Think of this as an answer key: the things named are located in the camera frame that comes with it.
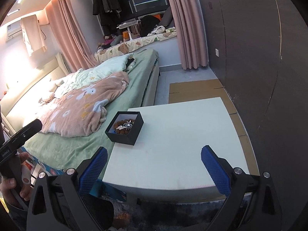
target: pink blanket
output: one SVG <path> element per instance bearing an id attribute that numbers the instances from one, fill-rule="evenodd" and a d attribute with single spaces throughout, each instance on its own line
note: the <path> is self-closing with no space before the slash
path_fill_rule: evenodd
<path id="1" fill-rule="evenodd" d="M 58 133 L 64 137 L 89 136 L 106 120 L 104 106 L 126 89 L 126 72 L 113 73 L 88 87 L 72 90 L 60 99 L 54 98 L 41 107 L 37 118 L 43 133 Z"/>

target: gray tile floor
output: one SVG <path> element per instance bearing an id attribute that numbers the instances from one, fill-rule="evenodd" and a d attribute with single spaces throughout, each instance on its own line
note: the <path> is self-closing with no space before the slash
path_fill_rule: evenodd
<path id="1" fill-rule="evenodd" d="M 161 72 L 161 75 L 158 77 L 154 105 L 168 104 L 170 83 L 210 79 L 217 79 L 217 77 L 209 67 Z"/>

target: blue textured pad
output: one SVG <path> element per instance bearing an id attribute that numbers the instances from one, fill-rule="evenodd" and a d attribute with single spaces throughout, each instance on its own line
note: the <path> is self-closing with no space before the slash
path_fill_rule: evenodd
<path id="1" fill-rule="evenodd" d="M 90 193 L 100 173 L 107 163 L 108 152 L 105 148 L 98 153 L 79 179 L 78 193 L 80 196 Z"/>
<path id="2" fill-rule="evenodd" d="M 218 191 L 228 197 L 231 193 L 230 178 L 206 146 L 201 150 L 201 160 Z"/>

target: dark brown wardrobe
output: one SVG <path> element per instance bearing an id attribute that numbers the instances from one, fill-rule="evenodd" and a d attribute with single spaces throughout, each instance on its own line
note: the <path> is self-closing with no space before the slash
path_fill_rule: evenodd
<path id="1" fill-rule="evenodd" d="M 291 0 L 200 3 L 210 67 L 273 177 L 287 230 L 308 201 L 308 27 Z"/>

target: cream headboard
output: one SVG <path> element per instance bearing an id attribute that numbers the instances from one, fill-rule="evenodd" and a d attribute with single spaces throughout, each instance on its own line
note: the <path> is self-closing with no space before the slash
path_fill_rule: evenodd
<path id="1" fill-rule="evenodd" d="M 33 70 L 32 77 L 9 89 L 0 101 L 0 106 L 3 123 L 11 134 L 22 129 L 27 113 L 37 105 L 47 83 L 65 77 L 69 73 L 61 53 L 58 53 L 42 68 Z"/>

